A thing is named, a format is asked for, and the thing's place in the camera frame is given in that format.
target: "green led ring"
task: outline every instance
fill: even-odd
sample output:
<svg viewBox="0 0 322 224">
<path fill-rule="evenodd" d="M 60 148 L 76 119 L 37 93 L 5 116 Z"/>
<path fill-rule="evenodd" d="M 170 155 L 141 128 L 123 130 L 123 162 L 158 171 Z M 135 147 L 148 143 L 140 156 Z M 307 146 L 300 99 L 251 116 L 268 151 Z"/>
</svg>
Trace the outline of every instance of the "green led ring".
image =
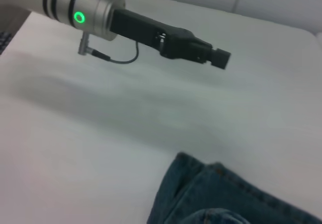
<svg viewBox="0 0 322 224">
<path fill-rule="evenodd" d="M 74 14 L 74 19 L 76 22 L 80 23 L 80 24 L 83 24 L 85 23 L 85 15 L 82 13 L 82 12 L 76 12 Z"/>
</svg>

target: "tabletop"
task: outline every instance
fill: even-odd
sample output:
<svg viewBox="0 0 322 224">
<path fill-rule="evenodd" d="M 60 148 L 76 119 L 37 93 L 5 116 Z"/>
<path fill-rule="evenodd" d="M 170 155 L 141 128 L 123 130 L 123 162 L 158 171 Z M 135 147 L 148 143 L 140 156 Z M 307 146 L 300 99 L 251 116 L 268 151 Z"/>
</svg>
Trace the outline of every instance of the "tabletop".
<svg viewBox="0 0 322 224">
<path fill-rule="evenodd" d="M 145 223 L 175 155 L 222 162 L 322 217 L 322 50 L 310 33 L 169 0 L 128 9 L 232 53 L 226 70 L 140 45 L 116 65 L 32 13 L 0 57 L 4 223 Z M 128 60 L 135 43 L 91 37 Z"/>
</svg>

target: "denim fabric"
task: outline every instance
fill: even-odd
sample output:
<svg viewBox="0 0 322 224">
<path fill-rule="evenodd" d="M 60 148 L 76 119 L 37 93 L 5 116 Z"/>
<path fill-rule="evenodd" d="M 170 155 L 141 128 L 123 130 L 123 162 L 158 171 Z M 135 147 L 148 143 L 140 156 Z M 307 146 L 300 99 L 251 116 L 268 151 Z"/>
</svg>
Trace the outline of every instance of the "denim fabric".
<svg viewBox="0 0 322 224">
<path fill-rule="evenodd" d="M 148 224 L 322 224 L 252 186 L 222 164 L 178 154 L 167 171 Z"/>
</svg>

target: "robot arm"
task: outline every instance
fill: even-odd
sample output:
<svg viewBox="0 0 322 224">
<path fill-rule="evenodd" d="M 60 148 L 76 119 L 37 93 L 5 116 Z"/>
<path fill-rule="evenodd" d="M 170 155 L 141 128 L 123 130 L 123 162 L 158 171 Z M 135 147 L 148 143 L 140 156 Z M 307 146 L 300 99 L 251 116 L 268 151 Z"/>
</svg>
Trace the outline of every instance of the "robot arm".
<svg viewBox="0 0 322 224">
<path fill-rule="evenodd" d="M 14 0 L 15 4 L 112 41 L 119 34 L 158 50 L 169 59 L 210 61 L 225 69 L 230 53 L 172 27 L 125 9 L 125 0 Z"/>
</svg>

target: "black cable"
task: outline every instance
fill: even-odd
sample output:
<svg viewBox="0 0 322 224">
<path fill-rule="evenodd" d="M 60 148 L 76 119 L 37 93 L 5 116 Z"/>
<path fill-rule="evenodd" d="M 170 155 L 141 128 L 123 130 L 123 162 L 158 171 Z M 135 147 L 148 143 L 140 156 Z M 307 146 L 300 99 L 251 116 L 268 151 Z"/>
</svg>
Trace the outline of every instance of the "black cable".
<svg viewBox="0 0 322 224">
<path fill-rule="evenodd" d="M 135 62 L 139 58 L 140 51 L 139 51 L 139 43 L 138 42 L 135 42 L 135 47 L 136 47 L 136 56 L 132 60 L 128 60 L 128 61 L 113 60 L 108 55 L 105 55 L 97 50 L 92 51 L 92 56 L 97 57 L 102 60 L 105 60 L 105 61 L 115 63 L 115 64 L 130 64 L 130 63 Z"/>
</svg>

